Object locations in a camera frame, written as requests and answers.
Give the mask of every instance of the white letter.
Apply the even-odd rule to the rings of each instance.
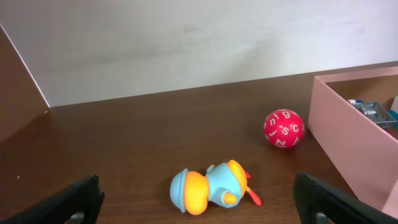
[[[299,131],[299,129],[297,127],[298,127],[297,124],[293,125],[293,131],[294,132],[298,132]]]
[[[296,140],[294,140],[294,143],[293,143],[293,145],[295,146],[297,143],[299,143],[299,137],[296,137]]]
[[[281,146],[285,146],[286,141],[281,142],[279,139],[276,139],[276,144],[280,144]]]
[[[283,111],[282,114],[285,116],[285,118],[290,118],[290,113],[288,111]]]
[[[276,133],[276,130],[273,133],[269,133],[269,136],[273,136]]]
[[[289,133],[289,129],[284,127],[282,130],[282,134],[287,135]]]

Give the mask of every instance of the red ball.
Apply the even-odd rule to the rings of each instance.
[[[275,110],[266,118],[264,134],[277,147],[294,147],[304,136],[303,119],[291,110]]]

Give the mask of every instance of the white wall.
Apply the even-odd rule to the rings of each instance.
[[[396,0],[0,0],[0,23],[57,106],[398,60],[397,9]]]

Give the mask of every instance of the blue item in box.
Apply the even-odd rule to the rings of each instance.
[[[390,114],[391,114],[395,119],[398,120],[398,113],[397,113],[397,112],[395,112],[395,111],[393,111],[393,110],[390,110]]]

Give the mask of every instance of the black object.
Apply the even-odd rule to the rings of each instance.
[[[58,224],[70,219],[74,223],[93,224],[103,200],[98,176],[92,175],[1,223]]]
[[[380,223],[398,224],[398,220],[360,202],[344,192],[312,177],[297,175],[293,199],[302,223]]]

